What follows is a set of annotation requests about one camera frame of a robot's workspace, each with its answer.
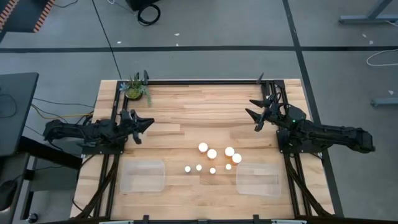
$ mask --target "white cable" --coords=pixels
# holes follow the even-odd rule
[[[393,22],[390,22],[390,21],[386,21],[386,22],[389,23],[389,24],[391,24],[391,25],[393,25],[393,26],[395,26],[395,27],[398,27],[398,24],[396,24],[396,23],[393,23]],[[371,60],[371,59],[372,59],[374,56],[376,56],[376,55],[383,54],[383,53],[387,53],[387,52],[395,52],[395,51],[398,51],[398,49],[380,51],[380,52],[378,52],[378,53],[376,53],[376,54],[374,54],[374,55],[368,57],[368,59],[366,59],[366,63],[367,63],[367,65],[370,65],[370,66],[373,66],[373,67],[383,67],[383,66],[395,66],[395,65],[398,65],[398,63],[379,64],[379,65],[376,65],[376,64],[372,64],[372,63],[369,62],[369,60]]]

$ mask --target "wooden table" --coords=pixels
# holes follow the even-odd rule
[[[309,114],[301,81],[285,80],[285,85],[289,103]],[[115,89],[116,81],[101,82],[94,121],[110,117]],[[156,85],[149,89],[152,107],[147,106],[145,97],[128,105],[142,118],[155,118],[155,123],[141,136],[141,145],[134,144],[132,139],[126,144],[118,169],[113,220],[142,220],[143,215],[150,215],[151,220],[252,219],[253,214],[261,219],[294,217],[283,155],[279,153],[275,135],[277,127],[266,123],[262,131],[255,132],[253,120],[244,110],[261,112],[249,102],[261,99],[258,85]],[[201,142],[217,150],[219,156],[214,161],[198,152]],[[282,195],[269,198],[238,194],[236,166],[230,171],[224,169],[230,163],[223,156],[227,146],[234,147],[244,162],[279,166]],[[162,192],[120,193],[123,162],[138,158],[165,162]],[[333,213],[321,160],[310,154],[302,154],[301,159],[308,189],[325,210]],[[75,193],[77,205],[84,207],[95,193],[102,161],[102,156],[97,155],[81,169]],[[197,164],[203,166],[201,172],[194,170]],[[186,174],[185,166],[191,166],[193,171]],[[208,172],[211,166],[216,167],[216,175]],[[303,214],[298,187],[296,191]],[[103,198],[101,214],[108,195],[104,194]],[[71,217],[79,212],[72,207]]]

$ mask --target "plant pot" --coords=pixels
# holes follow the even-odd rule
[[[140,93],[137,97],[131,97],[131,96],[129,96],[129,90],[128,91],[126,91],[126,92],[124,92],[124,96],[126,96],[129,100],[131,100],[131,101],[137,101],[137,100],[140,100],[141,98],[142,98],[142,93]]]

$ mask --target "gray floor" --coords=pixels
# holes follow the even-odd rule
[[[58,0],[63,5],[67,0]],[[142,27],[134,13],[106,0],[96,0],[113,47],[279,45],[292,46],[282,1],[275,0],[161,0],[159,22]],[[117,0],[123,6],[126,3]],[[342,14],[364,14],[371,0],[290,0],[302,46],[398,45],[398,27],[390,24],[340,26]],[[395,1],[386,12],[398,14]],[[37,34],[7,33],[0,48],[107,47],[91,1],[65,9],[53,8]],[[375,97],[398,94],[398,67],[370,67],[375,52],[304,52],[321,120],[325,124],[360,126],[374,137],[377,151],[358,154],[343,147],[330,149],[331,161],[346,217],[398,220],[398,165],[395,138],[397,108],[373,108]],[[193,51],[117,52],[123,78],[146,69],[151,78],[301,78],[295,52]],[[397,63],[398,52],[375,59]],[[35,97],[92,105],[100,80],[118,78],[110,53],[0,54],[0,73],[39,72]],[[55,114],[86,113],[89,108],[34,103]],[[38,132],[48,120],[35,111],[27,125]],[[24,135],[42,141],[25,129]],[[37,167],[45,167],[38,161]],[[39,222],[66,219],[75,176],[67,168],[49,169],[58,185],[34,197],[32,212]]]

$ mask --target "transparent plastic bin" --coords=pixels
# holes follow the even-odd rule
[[[121,193],[161,192],[164,189],[165,166],[162,160],[126,159],[120,184]]]
[[[239,194],[280,197],[279,166],[242,162],[236,169],[236,189]]]

